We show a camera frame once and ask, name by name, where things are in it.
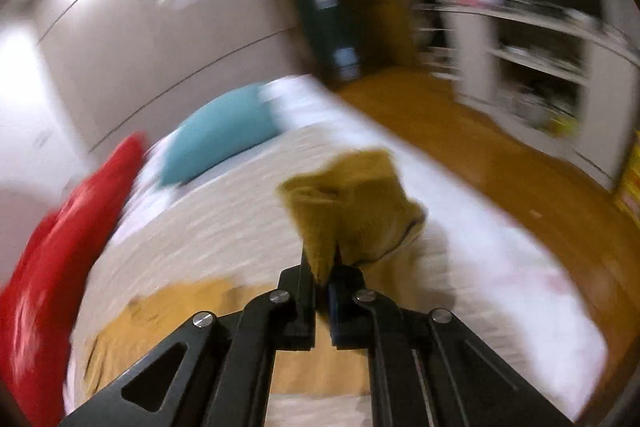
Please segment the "yellow striped knit sweater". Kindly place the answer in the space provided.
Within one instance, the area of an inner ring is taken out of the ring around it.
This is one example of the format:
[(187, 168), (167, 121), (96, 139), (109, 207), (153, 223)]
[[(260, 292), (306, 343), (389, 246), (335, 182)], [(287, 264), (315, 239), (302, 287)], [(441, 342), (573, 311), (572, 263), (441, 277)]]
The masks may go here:
[[(399, 306), (420, 305), (416, 259), (426, 211), (408, 199), (389, 153), (338, 155), (320, 170), (282, 182), (278, 195), (322, 288), (328, 286), (331, 269), (344, 263), (360, 269), (369, 287)], [(131, 299), (94, 337), (84, 364), (86, 397), (114, 381), (193, 313), (238, 311), (262, 291), (208, 279), (170, 284), (149, 297)], [(335, 350), (328, 326), (320, 324), (309, 353), (278, 355), (271, 389), (280, 395), (365, 395), (367, 362), (360, 351)]]

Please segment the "beige panelled wardrobe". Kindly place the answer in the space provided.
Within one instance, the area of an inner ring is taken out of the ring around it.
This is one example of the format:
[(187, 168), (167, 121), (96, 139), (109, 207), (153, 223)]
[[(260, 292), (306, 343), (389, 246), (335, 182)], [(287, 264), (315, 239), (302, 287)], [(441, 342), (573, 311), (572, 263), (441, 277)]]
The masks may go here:
[(34, 0), (38, 43), (81, 150), (169, 132), (210, 98), (306, 69), (290, 0)]

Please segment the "teal pillow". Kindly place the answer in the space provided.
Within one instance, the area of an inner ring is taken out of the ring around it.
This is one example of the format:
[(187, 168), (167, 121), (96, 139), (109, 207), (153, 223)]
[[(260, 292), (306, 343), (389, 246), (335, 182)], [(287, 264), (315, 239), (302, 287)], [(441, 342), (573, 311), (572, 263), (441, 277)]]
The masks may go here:
[(186, 184), (279, 134), (262, 84), (252, 83), (229, 91), (180, 124), (166, 150), (160, 185)]

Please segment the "round pink headboard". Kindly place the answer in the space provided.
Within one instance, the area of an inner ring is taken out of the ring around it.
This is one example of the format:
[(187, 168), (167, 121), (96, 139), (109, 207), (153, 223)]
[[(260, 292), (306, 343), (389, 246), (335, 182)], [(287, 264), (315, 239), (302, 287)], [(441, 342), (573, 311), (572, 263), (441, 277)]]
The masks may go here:
[(12, 277), (29, 237), (61, 202), (61, 194), (62, 188), (55, 184), (1, 183), (1, 285)]

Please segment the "beige dotted quilt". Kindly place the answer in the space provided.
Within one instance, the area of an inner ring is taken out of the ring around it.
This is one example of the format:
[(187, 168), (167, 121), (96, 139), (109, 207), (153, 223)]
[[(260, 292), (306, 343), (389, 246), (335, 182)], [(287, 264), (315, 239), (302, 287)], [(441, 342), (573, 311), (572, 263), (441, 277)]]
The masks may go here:
[[(321, 124), (286, 132), (132, 233), (118, 231), (90, 272), (63, 391), (73, 411), (196, 311), (226, 314), (277, 283), (302, 242), (278, 185), (343, 152)], [(442, 219), (362, 269), (367, 284), (416, 311), (451, 307), (518, 373), (532, 368), (523, 331), (454, 257)]]

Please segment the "white open shelf unit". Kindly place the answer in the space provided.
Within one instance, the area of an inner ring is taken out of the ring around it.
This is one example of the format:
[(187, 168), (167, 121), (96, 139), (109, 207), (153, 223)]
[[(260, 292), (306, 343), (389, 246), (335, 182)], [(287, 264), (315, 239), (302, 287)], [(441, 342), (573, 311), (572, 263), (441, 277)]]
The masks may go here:
[(421, 62), (514, 139), (605, 188), (637, 118), (639, 52), (602, 0), (411, 0)]

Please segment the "red pillow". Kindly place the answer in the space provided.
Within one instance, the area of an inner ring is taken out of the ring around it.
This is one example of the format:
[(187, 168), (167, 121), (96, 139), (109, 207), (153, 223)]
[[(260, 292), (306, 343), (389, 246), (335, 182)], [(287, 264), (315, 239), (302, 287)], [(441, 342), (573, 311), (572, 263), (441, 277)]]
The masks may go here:
[(144, 163), (143, 133), (40, 221), (1, 291), (1, 380), (34, 426), (64, 416), (63, 385), (88, 274), (115, 230)]

